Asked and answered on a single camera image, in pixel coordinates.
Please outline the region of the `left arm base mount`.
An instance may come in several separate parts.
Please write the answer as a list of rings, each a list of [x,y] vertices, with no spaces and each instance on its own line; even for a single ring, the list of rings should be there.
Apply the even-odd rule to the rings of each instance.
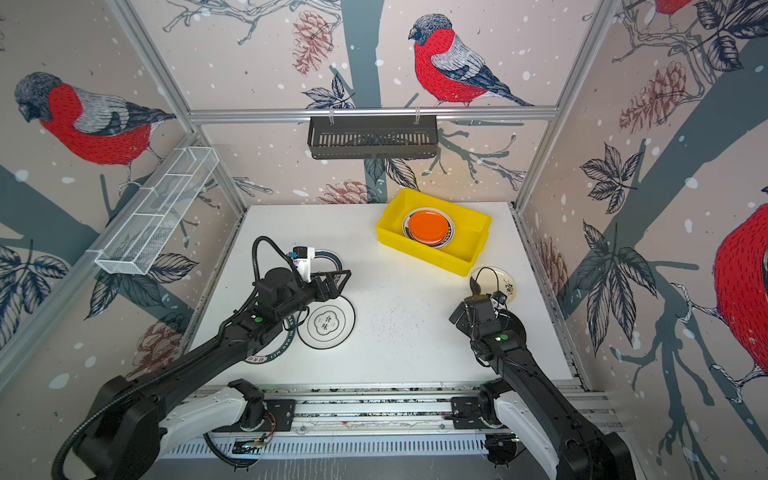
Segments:
[[[215,433],[282,433],[292,428],[296,409],[293,399],[267,399],[258,412],[246,408],[243,416],[230,426],[214,429]]]

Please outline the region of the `green lettered plate under arm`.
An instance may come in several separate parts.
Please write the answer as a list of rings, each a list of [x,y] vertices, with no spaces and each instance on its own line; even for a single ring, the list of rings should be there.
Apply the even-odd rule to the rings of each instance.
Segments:
[[[262,354],[258,353],[255,355],[251,355],[245,359],[245,362],[251,365],[261,365],[270,363],[274,360],[277,360],[280,356],[282,356],[288,348],[293,343],[293,340],[295,338],[295,332],[292,330],[287,331],[283,335],[283,341],[280,343],[278,347],[273,349],[272,351]]]

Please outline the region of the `green red rimmed white plate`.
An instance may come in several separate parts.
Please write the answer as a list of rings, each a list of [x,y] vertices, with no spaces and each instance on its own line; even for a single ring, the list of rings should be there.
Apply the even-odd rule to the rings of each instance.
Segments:
[[[407,238],[437,249],[447,246],[455,234],[452,219],[433,208],[418,208],[409,212],[403,220],[402,229]]]

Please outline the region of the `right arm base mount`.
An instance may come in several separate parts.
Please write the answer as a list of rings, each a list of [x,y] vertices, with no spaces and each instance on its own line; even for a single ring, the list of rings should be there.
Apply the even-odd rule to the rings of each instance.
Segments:
[[[501,429],[505,425],[498,419],[493,399],[484,393],[458,396],[450,399],[450,411],[445,417],[457,430]]]

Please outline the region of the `orange plate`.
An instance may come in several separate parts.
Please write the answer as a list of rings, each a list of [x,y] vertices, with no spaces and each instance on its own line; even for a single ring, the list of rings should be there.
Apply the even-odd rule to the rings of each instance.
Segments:
[[[450,222],[434,210],[414,212],[408,218],[407,233],[411,238],[426,245],[443,243],[451,233]]]

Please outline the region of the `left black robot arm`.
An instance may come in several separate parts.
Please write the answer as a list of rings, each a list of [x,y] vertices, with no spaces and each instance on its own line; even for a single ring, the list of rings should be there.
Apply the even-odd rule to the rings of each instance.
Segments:
[[[348,270],[313,273],[308,281],[274,268],[217,333],[159,371],[128,381],[117,376],[99,390],[88,417],[54,457],[51,476],[65,478],[65,460],[75,453],[97,479],[138,479],[161,454],[171,431],[161,422],[199,387],[266,347],[288,317],[313,302],[340,296]]]

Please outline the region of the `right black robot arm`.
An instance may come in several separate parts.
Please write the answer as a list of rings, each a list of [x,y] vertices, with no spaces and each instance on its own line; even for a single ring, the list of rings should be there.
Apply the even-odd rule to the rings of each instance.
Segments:
[[[468,337],[476,361],[498,375],[480,387],[479,417],[511,430],[550,479],[634,479],[627,444],[615,432],[602,432],[544,374],[504,299],[499,291],[472,295],[449,317]]]

